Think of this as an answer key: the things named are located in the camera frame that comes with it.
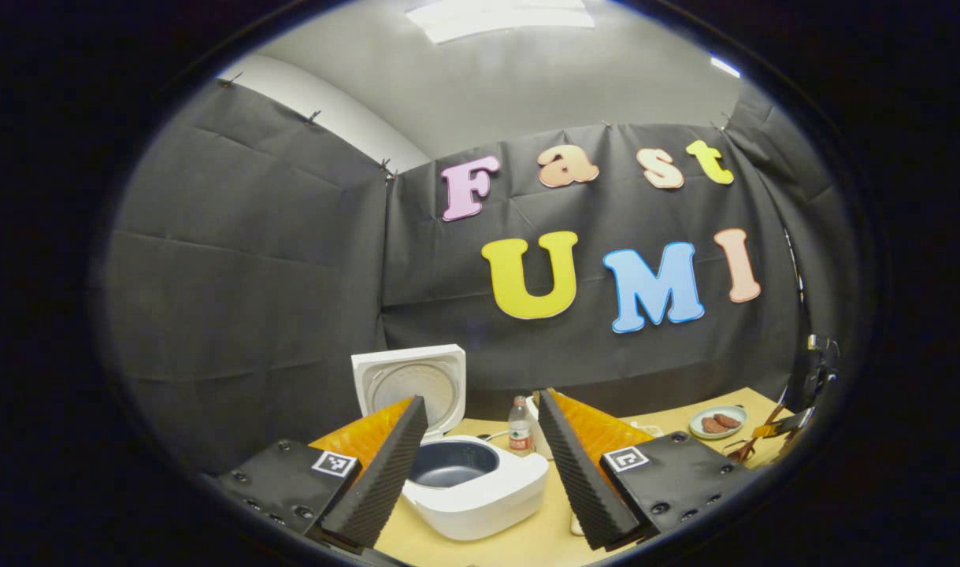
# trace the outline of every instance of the plate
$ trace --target plate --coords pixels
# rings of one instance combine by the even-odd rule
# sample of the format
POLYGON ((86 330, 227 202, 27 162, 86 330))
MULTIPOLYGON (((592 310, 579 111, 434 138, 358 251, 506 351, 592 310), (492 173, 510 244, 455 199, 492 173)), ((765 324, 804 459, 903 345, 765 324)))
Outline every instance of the plate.
POLYGON ((745 426, 747 419, 749 419, 749 413, 739 406, 714 406, 713 408, 707 408, 693 416, 689 420, 689 431, 691 431, 693 435, 696 435, 700 439, 723 439, 728 437, 728 435, 735 435, 738 433, 738 431, 745 426), (725 416, 731 417, 733 420, 738 420, 740 423, 739 427, 730 428, 728 431, 725 431, 725 433, 707 433, 706 431, 703 431, 703 418, 711 417, 715 413, 724 413, 725 416))

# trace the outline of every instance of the wooden table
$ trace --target wooden table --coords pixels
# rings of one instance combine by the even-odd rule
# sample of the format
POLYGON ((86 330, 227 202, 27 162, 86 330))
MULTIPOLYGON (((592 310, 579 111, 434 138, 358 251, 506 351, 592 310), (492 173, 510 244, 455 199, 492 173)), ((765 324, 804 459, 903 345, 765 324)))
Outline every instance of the wooden table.
MULTIPOLYGON (((705 402, 693 403, 691 406, 624 417, 624 420, 636 421, 639 426, 652 424, 666 434, 675 431, 688 432, 689 419, 700 410, 711 406, 734 406, 736 403, 749 413, 749 419, 742 430, 732 437, 703 441, 721 453, 728 453, 734 448, 725 450, 724 447, 749 437, 754 428, 763 424, 777 403, 750 388, 743 388, 731 394, 707 399, 705 402)), ((791 413, 785 410, 779 417, 790 415, 791 413)), ((495 434, 506 430, 507 425, 506 421, 466 419, 448 435, 495 434)), ((501 435, 491 443, 507 448, 508 437, 501 435)), ((783 438, 757 441, 754 446, 756 454, 746 461, 746 466, 756 468, 769 463, 783 445, 783 438)), ((570 567, 586 565, 627 549, 625 547, 609 553, 602 549, 591 551, 584 537, 571 534, 570 517, 570 504, 556 471, 555 461, 549 461, 542 507, 519 524, 487 538, 473 542, 457 542, 430 528, 430 525, 414 512, 406 498, 401 496, 375 549, 418 567, 570 567)))

